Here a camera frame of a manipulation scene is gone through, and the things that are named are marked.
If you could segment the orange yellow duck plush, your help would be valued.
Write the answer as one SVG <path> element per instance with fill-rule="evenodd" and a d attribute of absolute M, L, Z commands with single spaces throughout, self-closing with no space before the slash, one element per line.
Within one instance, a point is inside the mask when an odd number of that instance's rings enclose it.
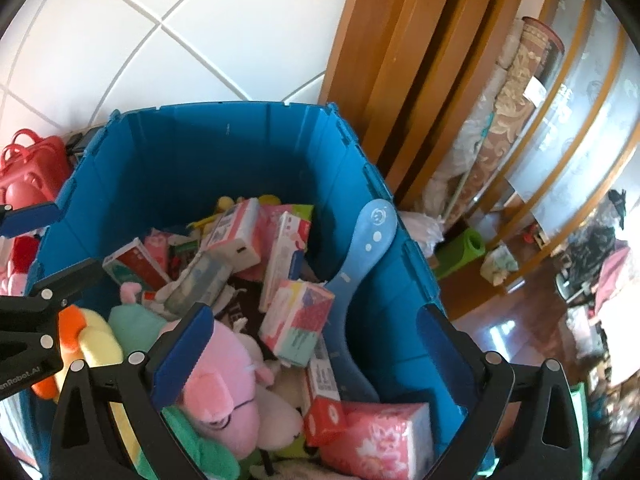
<path fill-rule="evenodd" d="M 70 364 L 83 359 L 90 367 L 119 364 L 122 348 L 99 313 L 71 304 L 58 314 L 58 342 L 63 368 L 36 382 L 32 391 L 43 400 L 58 402 Z"/>

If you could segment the red green toothpaste box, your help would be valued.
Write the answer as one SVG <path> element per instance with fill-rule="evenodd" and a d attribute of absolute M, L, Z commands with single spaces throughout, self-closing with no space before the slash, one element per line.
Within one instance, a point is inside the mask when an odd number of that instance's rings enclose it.
<path fill-rule="evenodd" d="M 170 282 L 139 237 L 105 257 L 102 268 L 116 284 L 137 283 L 148 292 L 157 292 Z"/>

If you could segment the pink pig plush toy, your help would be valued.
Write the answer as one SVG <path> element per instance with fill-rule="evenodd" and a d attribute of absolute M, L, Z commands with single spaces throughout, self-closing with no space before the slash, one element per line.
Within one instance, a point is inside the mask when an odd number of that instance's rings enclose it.
<path fill-rule="evenodd" d="M 244 460 L 258 448 L 282 450 L 303 432 L 302 415 L 269 390 L 273 383 L 257 342 L 214 321 L 177 406 L 200 436 Z"/>

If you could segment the colourful small tissue pack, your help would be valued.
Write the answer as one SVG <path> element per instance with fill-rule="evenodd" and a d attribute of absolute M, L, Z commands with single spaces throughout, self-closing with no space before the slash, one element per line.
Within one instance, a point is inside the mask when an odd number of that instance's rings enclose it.
<path fill-rule="evenodd" d="M 320 284 L 282 280 L 259 327 L 259 339 L 281 362 L 306 367 L 334 303 Z"/>

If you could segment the red white medicine box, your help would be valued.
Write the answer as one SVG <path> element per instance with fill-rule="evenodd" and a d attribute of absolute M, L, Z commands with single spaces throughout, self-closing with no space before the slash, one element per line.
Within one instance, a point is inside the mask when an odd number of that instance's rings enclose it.
<path fill-rule="evenodd" d="M 234 205 L 218 219 L 204 238 L 201 250 L 227 261 L 233 273 L 257 266 L 262 261 L 259 217 L 257 198 Z"/>

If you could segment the red white ointment box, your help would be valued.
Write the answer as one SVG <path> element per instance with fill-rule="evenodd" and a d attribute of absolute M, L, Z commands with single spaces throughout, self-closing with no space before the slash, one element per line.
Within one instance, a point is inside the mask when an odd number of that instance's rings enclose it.
<path fill-rule="evenodd" d="M 258 310 L 266 313 L 280 281 L 297 280 L 310 230 L 308 220 L 285 212 L 279 219 L 262 282 Z"/>

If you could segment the red plastic handbag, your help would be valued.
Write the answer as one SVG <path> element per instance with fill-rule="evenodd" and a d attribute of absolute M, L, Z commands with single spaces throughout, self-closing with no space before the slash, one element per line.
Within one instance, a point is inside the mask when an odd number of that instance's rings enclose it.
<path fill-rule="evenodd" d="M 27 128 L 17 130 L 1 151 L 1 203 L 21 209 L 53 202 L 71 174 L 59 136 L 42 138 Z"/>

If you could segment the dark green gift bag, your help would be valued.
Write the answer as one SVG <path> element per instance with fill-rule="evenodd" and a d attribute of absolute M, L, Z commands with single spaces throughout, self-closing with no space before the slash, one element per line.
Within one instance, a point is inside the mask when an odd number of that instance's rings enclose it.
<path fill-rule="evenodd" d="M 72 164 L 77 164 L 85 154 L 85 150 L 92 139 L 99 132 L 100 127 L 92 127 L 85 131 L 72 134 L 65 143 L 66 155 Z"/>

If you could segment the blue plastic storage crate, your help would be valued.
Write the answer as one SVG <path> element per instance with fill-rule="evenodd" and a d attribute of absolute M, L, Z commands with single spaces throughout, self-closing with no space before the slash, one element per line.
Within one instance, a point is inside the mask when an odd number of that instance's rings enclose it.
<path fill-rule="evenodd" d="M 58 206 L 28 279 L 101 260 L 152 229 L 204 218 L 221 196 L 278 196 L 311 206 L 306 259 L 334 278 L 355 223 L 390 191 L 332 106 L 224 102 L 114 115 L 96 134 Z M 349 350 L 383 402 L 426 402 L 442 453 L 472 410 L 471 373 L 430 320 L 436 278 L 405 229 L 360 284 L 347 319 Z"/>

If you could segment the pink floral tissue pack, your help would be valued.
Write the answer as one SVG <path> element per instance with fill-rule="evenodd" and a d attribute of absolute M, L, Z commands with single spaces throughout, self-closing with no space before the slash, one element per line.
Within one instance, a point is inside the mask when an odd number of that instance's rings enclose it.
<path fill-rule="evenodd" d="M 326 466 L 361 479 L 421 479 L 434 463 L 425 402 L 345 402 L 346 430 L 320 448 Z"/>

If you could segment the green rolled yoga mat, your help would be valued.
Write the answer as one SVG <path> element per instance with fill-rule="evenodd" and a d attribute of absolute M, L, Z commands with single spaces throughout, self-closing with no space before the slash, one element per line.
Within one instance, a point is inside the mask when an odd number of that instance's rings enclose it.
<path fill-rule="evenodd" d="M 480 233 L 473 229 L 466 229 L 435 252 L 437 266 L 434 274 L 438 280 L 446 278 L 468 263 L 484 256 L 485 252 L 485 243 Z"/>

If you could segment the rolled patterned carpet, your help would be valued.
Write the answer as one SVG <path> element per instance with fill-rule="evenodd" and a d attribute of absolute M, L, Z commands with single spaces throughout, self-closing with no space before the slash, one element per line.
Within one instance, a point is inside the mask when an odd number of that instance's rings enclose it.
<path fill-rule="evenodd" d="M 442 220 L 450 229 L 495 177 L 526 122 L 544 102 L 562 64 L 562 39 L 544 22 L 526 16 L 515 22 L 515 46 L 507 44 L 495 73 L 465 122 L 438 174 L 454 192 Z"/>

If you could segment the wooden door frame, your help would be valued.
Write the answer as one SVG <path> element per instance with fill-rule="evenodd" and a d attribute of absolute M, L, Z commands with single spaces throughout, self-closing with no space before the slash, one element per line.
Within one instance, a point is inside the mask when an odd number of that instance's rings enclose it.
<path fill-rule="evenodd" d="M 320 91 L 396 204 L 421 196 L 495 67 L 522 0 L 346 0 Z"/>

